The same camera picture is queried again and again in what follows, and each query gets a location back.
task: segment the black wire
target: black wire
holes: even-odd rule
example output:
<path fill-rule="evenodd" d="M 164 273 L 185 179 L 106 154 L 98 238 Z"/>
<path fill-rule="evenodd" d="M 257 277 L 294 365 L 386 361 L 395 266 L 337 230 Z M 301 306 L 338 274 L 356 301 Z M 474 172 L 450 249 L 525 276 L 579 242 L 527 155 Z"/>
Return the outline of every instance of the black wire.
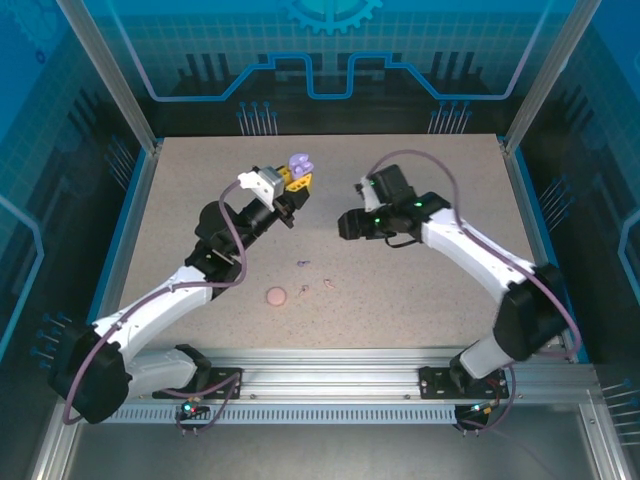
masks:
<path fill-rule="evenodd" d="M 492 412 L 491 412 L 491 413 L 493 413 L 493 412 L 494 412 L 494 411 L 496 411 L 496 410 L 497 410 L 497 408 L 500 406 L 500 400 L 501 400 L 501 398 L 500 398 L 500 384 L 499 384 L 499 383 L 497 383 L 497 382 L 496 382 L 496 383 L 493 383 L 493 384 L 492 384 L 492 383 L 489 383 L 489 382 L 485 382 L 485 383 L 486 383 L 487 385 L 489 385 L 489 386 L 493 389 L 493 391 L 494 391 L 494 392 L 496 392 L 496 401 L 497 401 L 497 405 L 495 406 L 495 408 L 493 408 L 493 409 L 492 409 Z M 496 423 L 497 421 L 499 421 L 502 417 L 504 417 L 506 413 L 507 413 L 507 409 L 506 409 L 506 408 L 503 408 L 503 409 L 500 411 L 500 414 L 498 415 L 498 417 L 497 417 L 495 420 L 493 420 L 493 422 L 485 424 L 485 426 L 484 426 L 483 428 L 476 427 L 476 430 L 482 431 L 484 428 L 488 428 L 488 427 L 490 427 L 491 425 L 493 425 L 494 423 Z M 463 428 L 463 429 L 465 429 L 465 430 L 469 430 L 469 425 L 470 425 L 470 424 L 467 424 L 467 425 L 468 425 L 468 426 L 467 426 L 467 427 L 465 427 L 465 426 L 463 426 L 463 425 L 460 425 L 460 423 L 458 423 L 458 426 L 462 427 L 462 428 Z"/>
<path fill-rule="evenodd" d="M 418 241 L 409 240 L 408 242 L 404 242 L 404 243 L 391 244 L 389 243 L 389 237 L 384 237 L 384 243 L 391 248 L 402 248 L 402 247 L 408 247 L 409 245 L 413 245 L 414 243 L 418 243 Z"/>

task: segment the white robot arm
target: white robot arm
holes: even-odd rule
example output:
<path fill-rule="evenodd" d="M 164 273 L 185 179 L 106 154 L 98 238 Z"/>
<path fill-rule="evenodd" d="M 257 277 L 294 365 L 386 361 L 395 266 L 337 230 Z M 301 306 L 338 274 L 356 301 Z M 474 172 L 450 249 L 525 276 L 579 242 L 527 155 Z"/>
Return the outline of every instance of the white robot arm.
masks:
<path fill-rule="evenodd" d="M 238 244 L 223 208 L 244 249 L 278 220 L 293 227 L 293 213 L 311 191 L 313 165 L 303 157 L 294 164 L 290 161 L 289 167 L 256 167 L 239 175 L 240 186 L 251 189 L 257 198 L 239 213 L 224 203 L 207 205 L 195 230 L 199 241 L 184 266 L 120 311 L 90 326 L 65 329 L 49 385 L 64 398 L 71 395 L 73 407 L 89 423 L 101 422 L 127 398 L 142 393 L 166 388 L 198 392 L 219 383 L 219 378 L 211 378 L 215 374 L 209 361 L 188 345 L 153 355 L 137 354 L 165 328 L 221 295 L 240 275 Z M 89 359 L 77 390 L 72 391 L 81 365 Z"/>
<path fill-rule="evenodd" d="M 480 247 L 460 228 L 449 202 L 433 192 L 418 197 L 397 165 L 362 178 L 356 190 L 365 202 L 338 220 L 346 240 L 388 239 L 408 234 L 413 240 L 392 247 L 424 243 L 451 258 L 475 278 L 500 304 L 492 332 L 451 362 L 451 376 L 460 390 L 515 361 L 523 361 L 551 338 L 566 322 L 551 302 L 521 272 Z M 552 265 L 538 267 L 518 258 L 461 219 L 462 227 L 491 249 L 535 276 L 558 296 L 562 278 Z"/>

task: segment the pink disc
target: pink disc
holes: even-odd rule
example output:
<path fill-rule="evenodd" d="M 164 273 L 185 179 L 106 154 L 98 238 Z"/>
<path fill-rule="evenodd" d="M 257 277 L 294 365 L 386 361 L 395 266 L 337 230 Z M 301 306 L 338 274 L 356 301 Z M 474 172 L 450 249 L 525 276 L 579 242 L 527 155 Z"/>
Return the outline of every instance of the pink disc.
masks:
<path fill-rule="evenodd" d="M 273 287 L 267 292 L 267 303 L 272 307 L 280 307 L 287 301 L 287 292 L 283 288 Z"/>

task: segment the speckled tabletop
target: speckled tabletop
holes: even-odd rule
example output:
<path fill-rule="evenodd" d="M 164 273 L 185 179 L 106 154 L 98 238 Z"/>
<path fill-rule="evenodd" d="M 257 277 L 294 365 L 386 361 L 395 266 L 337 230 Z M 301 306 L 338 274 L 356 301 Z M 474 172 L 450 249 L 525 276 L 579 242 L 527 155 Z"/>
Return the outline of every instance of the speckled tabletop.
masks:
<path fill-rule="evenodd" d="M 493 325 L 496 304 L 442 254 L 424 245 L 392 250 L 382 241 L 339 238 L 337 219 L 361 207 L 353 184 L 382 155 L 414 148 L 440 157 L 457 177 L 462 215 L 513 253 L 531 258 L 522 220 L 493 135 L 375 135 L 168 138 L 155 173 L 122 305 L 168 278 L 193 248 L 204 205 L 253 165 L 278 166 L 297 152 L 315 163 L 313 193 L 295 228 L 278 223 L 248 250 L 248 277 L 183 317 L 150 347 L 375 348 L 465 345 Z M 451 199 L 446 177 L 426 160 L 398 159 L 418 194 Z M 234 192 L 237 211 L 251 199 Z M 298 260 L 310 260 L 304 267 Z M 327 288 L 330 279 L 335 288 Z M 298 297 L 302 285 L 309 291 Z M 273 286 L 283 307 L 265 301 Z"/>

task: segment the blue enclosure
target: blue enclosure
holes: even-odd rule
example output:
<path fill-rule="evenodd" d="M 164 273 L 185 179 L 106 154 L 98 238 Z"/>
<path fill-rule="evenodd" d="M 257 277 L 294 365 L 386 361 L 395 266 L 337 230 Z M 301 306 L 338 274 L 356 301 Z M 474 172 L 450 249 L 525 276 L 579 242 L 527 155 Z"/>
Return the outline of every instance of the blue enclosure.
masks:
<path fill-rule="evenodd" d="M 2 415 L 3 478 L 31 473 L 56 399 L 56 334 L 98 315 L 140 172 L 164 137 L 504 138 L 536 260 L 564 275 L 579 361 L 603 385 L 640 381 L 640 3 L 0 6 L 0 405 L 19 398 L 21 412 Z M 637 433 L 632 418 L 619 434 Z"/>

